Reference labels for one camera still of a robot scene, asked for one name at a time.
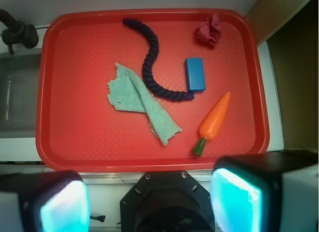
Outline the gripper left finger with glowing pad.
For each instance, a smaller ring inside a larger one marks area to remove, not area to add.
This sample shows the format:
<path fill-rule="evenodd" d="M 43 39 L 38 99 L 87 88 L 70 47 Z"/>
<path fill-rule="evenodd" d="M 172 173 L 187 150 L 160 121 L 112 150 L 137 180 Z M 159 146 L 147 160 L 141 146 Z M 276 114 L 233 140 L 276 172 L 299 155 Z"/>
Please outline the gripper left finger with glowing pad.
<path fill-rule="evenodd" d="M 2 232 L 87 232 L 90 195 L 74 171 L 2 174 Z"/>

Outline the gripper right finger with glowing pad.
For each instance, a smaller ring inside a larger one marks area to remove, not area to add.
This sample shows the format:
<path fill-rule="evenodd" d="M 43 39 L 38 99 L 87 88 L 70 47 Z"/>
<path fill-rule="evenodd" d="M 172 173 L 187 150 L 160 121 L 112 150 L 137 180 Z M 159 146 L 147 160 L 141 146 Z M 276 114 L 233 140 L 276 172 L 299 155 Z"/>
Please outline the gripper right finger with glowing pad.
<path fill-rule="evenodd" d="M 223 232 L 316 232 L 319 156 L 302 150 L 223 156 L 210 194 Z"/>

